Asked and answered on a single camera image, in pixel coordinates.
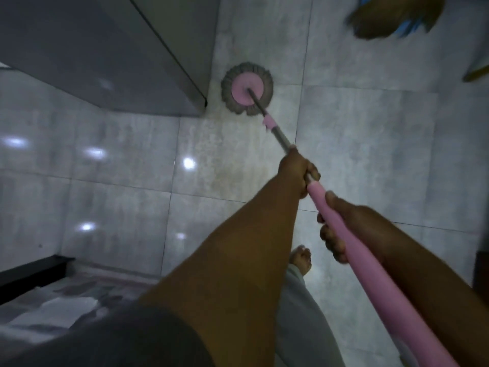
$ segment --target blue dustpan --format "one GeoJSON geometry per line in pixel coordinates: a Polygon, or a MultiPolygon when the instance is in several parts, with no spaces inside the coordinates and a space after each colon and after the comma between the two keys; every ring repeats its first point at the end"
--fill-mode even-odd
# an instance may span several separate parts
{"type": "MultiPolygon", "coordinates": [[[[369,1],[370,0],[360,0],[360,5],[366,4],[369,1]]],[[[412,20],[407,20],[401,23],[399,28],[394,33],[399,37],[405,37],[417,30],[421,23],[421,19],[415,20],[414,22],[412,20]]]]}

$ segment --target gray pants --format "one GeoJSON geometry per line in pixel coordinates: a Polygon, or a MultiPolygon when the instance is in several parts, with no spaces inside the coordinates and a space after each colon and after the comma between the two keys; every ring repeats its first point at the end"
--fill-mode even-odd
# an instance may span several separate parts
{"type": "Polygon", "coordinates": [[[289,264],[275,322],[275,367],[345,367],[323,312],[289,264]]]}

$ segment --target bare foot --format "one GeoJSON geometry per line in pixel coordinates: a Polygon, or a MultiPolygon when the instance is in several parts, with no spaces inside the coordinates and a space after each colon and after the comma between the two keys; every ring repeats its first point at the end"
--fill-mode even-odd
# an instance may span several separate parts
{"type": "Polygon", "coordinates": [[[302,276],[305,276],[313,266],[310,262],[310,250],[304,245],[296,247],[290,253],[289,263],[299,268],[302,276]]]}

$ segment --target person's left hand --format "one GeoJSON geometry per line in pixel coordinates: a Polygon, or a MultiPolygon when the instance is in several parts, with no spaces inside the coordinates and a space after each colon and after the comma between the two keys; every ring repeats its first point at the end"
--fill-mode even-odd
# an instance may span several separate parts
{"type": "Polygon", "coordinates": [[[287,155],[280,161],[278,172],[286,173],[287,175],[302,181],[301,198],[307,196],[306,174],[309,173],[314,180],[319,180],[321,178],[321,174],[317,171],[316,166],[314,166],[308,159],[302,157],[295,145],[290,147],[289,153],[287,153],[287,155]]]}

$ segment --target pink handle grip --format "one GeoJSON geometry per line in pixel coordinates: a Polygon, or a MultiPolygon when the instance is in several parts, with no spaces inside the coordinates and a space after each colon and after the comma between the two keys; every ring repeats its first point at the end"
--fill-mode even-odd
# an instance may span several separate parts
{"type": "Polygon", "coordinates": [[[345,242],[351,269],[409,366],[458,366],[379,261],[348,230],[341,216],[328,206],[323,186],[313,181],[307,189],[328,225],[345,242]]]}

